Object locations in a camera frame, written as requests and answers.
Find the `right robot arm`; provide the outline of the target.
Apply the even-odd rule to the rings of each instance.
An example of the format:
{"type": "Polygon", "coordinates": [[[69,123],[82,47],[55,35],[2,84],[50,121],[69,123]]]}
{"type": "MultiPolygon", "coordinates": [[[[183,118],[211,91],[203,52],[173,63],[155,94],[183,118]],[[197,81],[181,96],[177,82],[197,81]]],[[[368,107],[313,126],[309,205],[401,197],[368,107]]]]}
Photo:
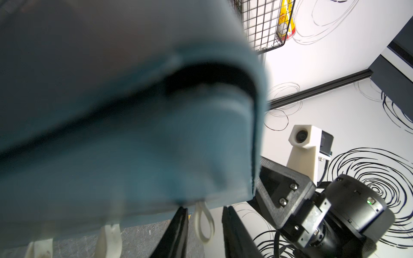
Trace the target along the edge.
{"type": "Polygon", "coordinates": [[[250,205],[297,258],[367,258],[395,221],[375,191],[348,175],[318,192],[308,176],[262,158],[256,185],[250,205]]]}

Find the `teal drawer cabinet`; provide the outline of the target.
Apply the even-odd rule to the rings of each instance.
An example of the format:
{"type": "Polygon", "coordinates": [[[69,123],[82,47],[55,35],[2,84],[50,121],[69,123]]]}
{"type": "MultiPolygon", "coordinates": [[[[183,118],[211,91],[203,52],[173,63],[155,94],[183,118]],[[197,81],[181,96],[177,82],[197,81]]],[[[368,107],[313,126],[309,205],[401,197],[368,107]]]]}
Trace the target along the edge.
{"type": "Polygon", "coordinates": [[[251,200],[265,91],[229,1],[2,1],[1,250],[251,200]]]}

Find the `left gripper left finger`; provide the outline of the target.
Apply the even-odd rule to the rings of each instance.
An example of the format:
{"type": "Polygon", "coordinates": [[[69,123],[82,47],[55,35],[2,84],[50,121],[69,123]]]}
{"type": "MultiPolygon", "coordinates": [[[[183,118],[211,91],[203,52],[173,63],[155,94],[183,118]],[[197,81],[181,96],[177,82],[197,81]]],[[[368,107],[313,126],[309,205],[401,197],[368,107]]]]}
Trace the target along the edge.
{"type": "Polygon", "coordinates": [[[150,258],[185,258],[188,228],[188,209],[179,207],[150,258]]]}

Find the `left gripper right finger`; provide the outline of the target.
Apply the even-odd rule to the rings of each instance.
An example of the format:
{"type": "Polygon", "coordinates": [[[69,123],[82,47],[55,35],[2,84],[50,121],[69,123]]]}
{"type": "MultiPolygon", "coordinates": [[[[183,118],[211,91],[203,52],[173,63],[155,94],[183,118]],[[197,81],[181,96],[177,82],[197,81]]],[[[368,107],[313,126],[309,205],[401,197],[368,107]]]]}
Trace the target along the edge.
{"type": "Polygon", "coordinates": [[[222,224],[226,258],[262,258],[232,206],[223,207],[222,224]]]}

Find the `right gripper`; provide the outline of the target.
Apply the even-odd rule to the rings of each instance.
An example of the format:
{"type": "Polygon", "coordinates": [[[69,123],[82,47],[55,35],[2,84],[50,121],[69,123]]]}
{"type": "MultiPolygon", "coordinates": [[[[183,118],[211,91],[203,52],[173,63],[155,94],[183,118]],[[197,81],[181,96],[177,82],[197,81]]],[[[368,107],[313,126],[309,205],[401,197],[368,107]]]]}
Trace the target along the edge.
{"type": "Polygon", "coordinates": [[[296,248],[331,238],[325,218],[331,203],[306,175],[261,158],[256,195],[249,204],[296,248]]]}

